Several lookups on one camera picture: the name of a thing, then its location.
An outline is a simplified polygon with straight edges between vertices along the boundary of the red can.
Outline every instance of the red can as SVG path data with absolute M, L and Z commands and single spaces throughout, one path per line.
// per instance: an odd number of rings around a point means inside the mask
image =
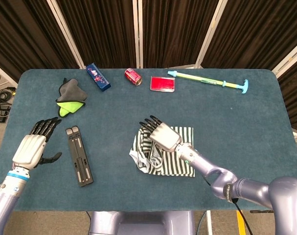
M 132 82 L 136 86 L 142 83 L 142 77 L 131 68 L 128 68 L 124 72 L 124 75 L 130 82 Z

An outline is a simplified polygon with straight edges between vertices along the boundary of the curtain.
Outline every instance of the curtain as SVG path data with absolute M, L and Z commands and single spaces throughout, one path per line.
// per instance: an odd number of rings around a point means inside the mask
M 143 0 L 144 68 L 195 64 L 218 0 Z
M 272 70 L 297 45 L 297 0 L 228 0 L 204 68 Z
M 79 68 L 46 0 L 0 0 L 0 68 L 15 81 L 28 69 Z
M 292 127 L 297 130 L 297 62 L 278 81 Z
M 58 0 L 85 65 L 136 68 L 132 0 Z

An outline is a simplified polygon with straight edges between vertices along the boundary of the robotic hand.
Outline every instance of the robotic hand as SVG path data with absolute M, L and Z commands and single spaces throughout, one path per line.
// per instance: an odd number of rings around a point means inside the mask
M 12 159 L 12 170 L 0 185 L 0 235 L 3 234 L 8 217 L 30 178 L 29 171 L 40 164 L 53 163 L 62 155 L 58 152 L 52 158 L 43 158 L 46 143 L 60 122 L 57 117 L 38 121 L 30 134 L 21 141 Z
M 239 198 L 273 209 L 277 235 L 297 235 L 297 179 L 280 177 L 269 185 L 247 178 L 238 179 L 230 170 L 221 168 L 195 150 L 190 143 L 182 143 L 181 136 L 154 116 L 140 124 L 151 132 L 150 139 L 168 152 L 199 171 L 204 178 L 217 174 L 210 185 L 213 194 L 235 203 Z

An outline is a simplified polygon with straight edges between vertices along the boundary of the blue box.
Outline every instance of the blue box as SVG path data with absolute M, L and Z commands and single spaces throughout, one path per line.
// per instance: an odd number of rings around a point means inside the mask
M 111 87 L 110 83 L 107 81 L 107 79 L 104 77 L 101 71 L 99 71 L 98 67 L 94 63 L 87 65 L 86 71 L 89 73 L 94 82 L 96 82 L 96 84 L 102 91 Z

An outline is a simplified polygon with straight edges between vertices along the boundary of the black and white striped shirt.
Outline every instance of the black and white striped shirt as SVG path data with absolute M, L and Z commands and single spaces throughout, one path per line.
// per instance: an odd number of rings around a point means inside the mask
M 193 145 L 192 127 L 171 128 L 181 135 L 183 142 Z M 149 133 L 145 128 L 140 128 L 130 151 L 130 156 L 142 172 L 153 175 L 195 177 L 194 168 L 181 160 L 176 152 L 169 153 L 159 148 L 149 139 Z

